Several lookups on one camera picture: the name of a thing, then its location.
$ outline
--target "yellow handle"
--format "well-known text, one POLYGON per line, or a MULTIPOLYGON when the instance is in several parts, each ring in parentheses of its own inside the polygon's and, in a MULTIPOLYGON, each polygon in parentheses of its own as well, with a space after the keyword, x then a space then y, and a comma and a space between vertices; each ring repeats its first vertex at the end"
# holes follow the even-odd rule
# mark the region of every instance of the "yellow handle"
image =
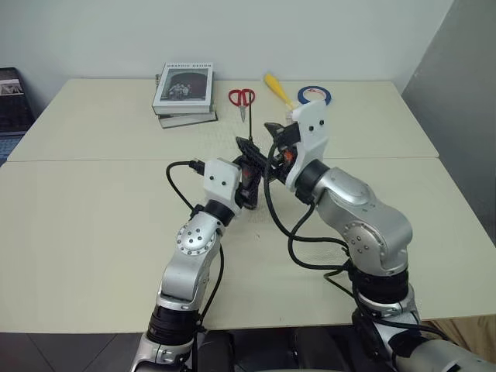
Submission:
POLYGON ((279 81, 274 76, 272 76, 271 74, 265 74, 263 80, 265 81, 265 84, 267 84, 267 86, 271 89, 271 91, 273 91, 280 99, 282 99, 286 103, 286 105, 291 108, 291 110, 295 109, 295 107, 291 103, 291 100, 286 95, 286 92, 281 87, 281 84, 279 84, 279 81))

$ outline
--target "scissors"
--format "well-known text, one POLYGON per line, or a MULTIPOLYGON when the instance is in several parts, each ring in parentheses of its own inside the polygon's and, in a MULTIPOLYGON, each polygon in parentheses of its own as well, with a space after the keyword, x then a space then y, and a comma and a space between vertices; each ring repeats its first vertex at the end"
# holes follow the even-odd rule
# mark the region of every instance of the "scissors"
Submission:
POLYGON ((239 111, 241 112, 241 121, 245 122, 246 107, 250 106, 253 101, 255 101, 255 92, 248 88, 233 89, 229 91, 228 97, 233 105, 239 107, 239 111))

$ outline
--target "table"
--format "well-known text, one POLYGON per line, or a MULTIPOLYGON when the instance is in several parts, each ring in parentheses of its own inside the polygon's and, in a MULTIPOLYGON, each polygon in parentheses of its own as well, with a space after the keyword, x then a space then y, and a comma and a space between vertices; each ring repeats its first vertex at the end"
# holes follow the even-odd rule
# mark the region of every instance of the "table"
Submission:
MULTIPOLYGON (((437 159, 326 160, 366 181, 413 226, 410 278, 424 319, 496 313, 496 249, 437 159)), ((165 180, 168 160, 7 162, 0 168, 0 332, 142 332, 188 210, 165 180)), ((173 177, 203 198, 191 170, 173 177)), ((294 224, 305 207, 280 184, 294 224)), ((336 236, 315 214, 302 235, 336 236)), ((208 329, 349 323, 355 306, 322 273, 293 264, 264 200, 223 238, 226 272, 208 329)), ((341 264, 328 246, 303 260, 341 264)), ((215 281, 218 262, 212 265, 215 281)), ((338 281, 349 287, 345 275, 338 281)))
MULTIPOLYGON (((437 157, 391 82, 283 82, 296 100, 299 88, 321 85, 332 92, 326 158, 437 157)), ((30 160, 234 159, 235 136, 248 137, 239 109, 227 94, 252 88, 253 136, 267 153, 271 137, 264 122, 284 124, 286 106, 261 81, 216 81, 218 122, 162 129, 151 102, 154 80, 74 79, 68 81, 9 157, 30 160)))

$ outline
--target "wall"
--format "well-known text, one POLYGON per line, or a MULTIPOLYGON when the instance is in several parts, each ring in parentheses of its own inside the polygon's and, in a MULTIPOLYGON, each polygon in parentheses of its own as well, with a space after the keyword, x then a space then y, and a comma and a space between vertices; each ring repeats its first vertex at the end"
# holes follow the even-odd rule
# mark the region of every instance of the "wall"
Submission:
POLYGON ((494 0, 455 0, 403 93, 494 242, 495 37, 494 0))
POLYGON ((167 60, 217 78, 392 80, 403 90, 453 0, 0 0, 0 67, 36 113, 71 77, 153 77, 167 60))

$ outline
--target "tape roll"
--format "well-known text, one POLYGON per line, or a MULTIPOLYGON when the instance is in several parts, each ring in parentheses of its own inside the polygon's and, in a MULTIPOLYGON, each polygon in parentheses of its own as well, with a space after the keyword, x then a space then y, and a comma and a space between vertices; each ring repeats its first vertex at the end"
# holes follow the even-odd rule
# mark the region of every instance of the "tape roll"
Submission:
POLYGON ((312 91, 312 92, 319 93, 320 95, 322 95, 322 97, 324 97, 324 101, 325 101, 326 105, 331 103, 332 96, 331 96, 331 93, 327 89, 325 89, 323 87, 319 87, 318 85, 310 85, 310 86, 304 87, 298 91, 298 102, 300 102, 302 105, 310 102, 307 98, 305 98, 305 92, 307 92, 307 91, 312 91))

